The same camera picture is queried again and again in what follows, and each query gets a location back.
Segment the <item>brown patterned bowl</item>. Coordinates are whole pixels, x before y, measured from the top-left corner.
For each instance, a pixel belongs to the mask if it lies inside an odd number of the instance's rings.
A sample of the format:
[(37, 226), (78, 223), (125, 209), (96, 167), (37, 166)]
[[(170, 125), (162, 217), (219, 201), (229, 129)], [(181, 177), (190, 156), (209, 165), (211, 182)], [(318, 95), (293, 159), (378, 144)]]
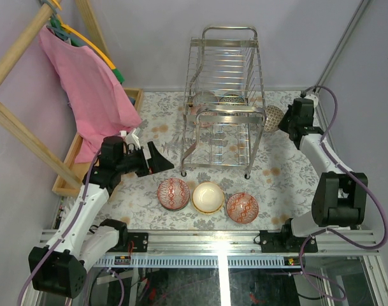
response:
[(277, 106), (268, 105), (265, 109), (265, 112), (267, 118), (264, 125), (264, 130), (270, 133), (279, 130), (278, 125), (284, 116), (283, 111)]

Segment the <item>blue patterned bowl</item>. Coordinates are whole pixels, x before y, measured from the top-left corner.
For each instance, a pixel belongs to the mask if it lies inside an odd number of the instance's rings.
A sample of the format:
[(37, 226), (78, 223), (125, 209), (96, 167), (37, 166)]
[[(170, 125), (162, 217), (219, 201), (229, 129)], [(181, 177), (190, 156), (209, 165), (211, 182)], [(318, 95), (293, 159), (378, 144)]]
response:
[(245, 105), (245, 99), (243, 96), (234, 93), (234, 92), (227, 92), (224, 95), (222, 95), (219, 99), (219, 103), (221, 105)]

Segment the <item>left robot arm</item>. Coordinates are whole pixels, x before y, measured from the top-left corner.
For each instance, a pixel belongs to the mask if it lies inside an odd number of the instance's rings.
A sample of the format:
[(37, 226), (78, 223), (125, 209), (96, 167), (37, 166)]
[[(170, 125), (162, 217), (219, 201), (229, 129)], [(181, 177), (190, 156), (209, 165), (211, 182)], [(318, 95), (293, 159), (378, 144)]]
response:
[(130, 245), (127, 224), (122, 221), (106, 219), (90, 238), (87, 234), (123, 175), (145, 177), (175, 167), (153, 142), (147, 145), (149, 157), (143, 148), (127, 144), (120, 136), (104, 138), (67, 218), (44, 247), (32, 248), (26, 286), (74, 299), (81, 293), (87, 273), (107, 251), (120, 252)]

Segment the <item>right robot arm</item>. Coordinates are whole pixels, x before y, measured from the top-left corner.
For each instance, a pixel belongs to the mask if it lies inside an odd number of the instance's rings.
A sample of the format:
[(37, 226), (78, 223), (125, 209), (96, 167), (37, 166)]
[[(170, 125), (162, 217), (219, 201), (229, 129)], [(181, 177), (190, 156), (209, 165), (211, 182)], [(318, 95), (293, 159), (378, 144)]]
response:
[(304, 238), (328, 226), (356, 227), (364, 220), (367, 176), (352, 172), (336, 160), (334, 151), (323, 139), (323, 130), (314, 126), (313, 120), (313, 101), (296, 98), (278, 125), (319, 176), (311, 210), (282, 226), (279, 245), (285, 252), (298, 251)]

